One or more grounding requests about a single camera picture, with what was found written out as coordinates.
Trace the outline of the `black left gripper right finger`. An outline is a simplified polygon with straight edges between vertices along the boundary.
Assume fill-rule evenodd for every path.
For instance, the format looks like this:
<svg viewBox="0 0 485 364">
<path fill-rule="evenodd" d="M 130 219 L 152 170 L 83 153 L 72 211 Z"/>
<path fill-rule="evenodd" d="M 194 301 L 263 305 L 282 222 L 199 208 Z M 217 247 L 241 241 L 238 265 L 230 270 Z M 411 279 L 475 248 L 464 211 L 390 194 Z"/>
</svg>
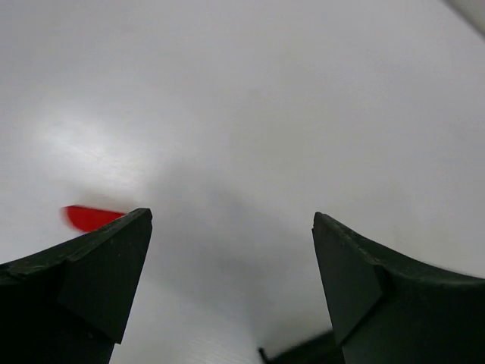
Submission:
<svg viewBox="0 0 485 364">
<path fill-rule="evenodd" d="M 314 248 L 347 363 L 482 363 L 484 281 L 412 259 L 317 213 Z"/>
</svg>

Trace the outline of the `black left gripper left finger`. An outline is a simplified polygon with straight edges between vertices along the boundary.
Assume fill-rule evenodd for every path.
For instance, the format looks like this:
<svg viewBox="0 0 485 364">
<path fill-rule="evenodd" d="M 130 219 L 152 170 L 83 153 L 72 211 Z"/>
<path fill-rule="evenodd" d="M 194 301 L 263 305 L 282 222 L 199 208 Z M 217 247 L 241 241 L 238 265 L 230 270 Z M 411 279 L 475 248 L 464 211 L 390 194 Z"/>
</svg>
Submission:
<svg viewBox="0 0 485 364">
<path fill-rule="evenodd" d="M 1 265 L 3 363 L 108 363 L 124 337 L 152 235 L 135 209 Z"/>
</svg>

